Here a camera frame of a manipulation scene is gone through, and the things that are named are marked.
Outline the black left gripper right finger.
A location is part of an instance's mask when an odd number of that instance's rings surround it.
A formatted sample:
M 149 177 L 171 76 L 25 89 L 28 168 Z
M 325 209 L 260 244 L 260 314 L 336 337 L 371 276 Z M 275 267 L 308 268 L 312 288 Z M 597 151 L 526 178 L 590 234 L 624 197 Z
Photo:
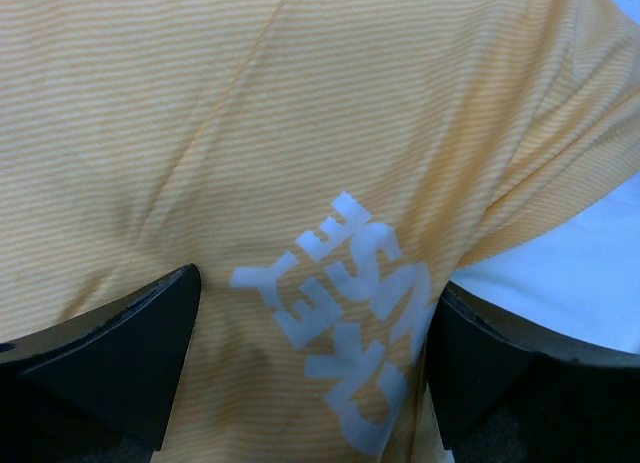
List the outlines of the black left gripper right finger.
M 457 462 L 636 462 L 639 357 L 442 293 L 425 351 L 445 449 Z

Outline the white pillow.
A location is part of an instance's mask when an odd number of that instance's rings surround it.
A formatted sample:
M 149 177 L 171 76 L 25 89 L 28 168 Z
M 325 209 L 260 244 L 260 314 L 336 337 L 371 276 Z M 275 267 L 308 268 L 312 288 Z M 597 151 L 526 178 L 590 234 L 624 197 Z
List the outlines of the white pillow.
M 566 336 L 639 350 L 639 179 L 566 223 L 454 273 L 475 296 Z

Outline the yellow printed pillowcase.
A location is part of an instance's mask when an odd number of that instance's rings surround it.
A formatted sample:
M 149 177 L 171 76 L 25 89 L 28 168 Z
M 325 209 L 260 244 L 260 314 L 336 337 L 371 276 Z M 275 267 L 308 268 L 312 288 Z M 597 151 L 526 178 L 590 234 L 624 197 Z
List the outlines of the yellow printed pillowcase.
M 611 0 L 1 0 L 1 337 L 197 265 L 162 462 L 447 461 L 447 281 L 638 169 Z

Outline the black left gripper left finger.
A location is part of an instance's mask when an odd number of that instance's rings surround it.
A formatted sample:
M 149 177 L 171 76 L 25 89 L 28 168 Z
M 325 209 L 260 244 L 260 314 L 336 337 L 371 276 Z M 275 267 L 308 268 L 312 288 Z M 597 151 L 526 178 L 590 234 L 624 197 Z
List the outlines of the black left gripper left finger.
M 200 294 L 189 264 L 2 343 L 2 461 L 150 461 L 164 441 Z

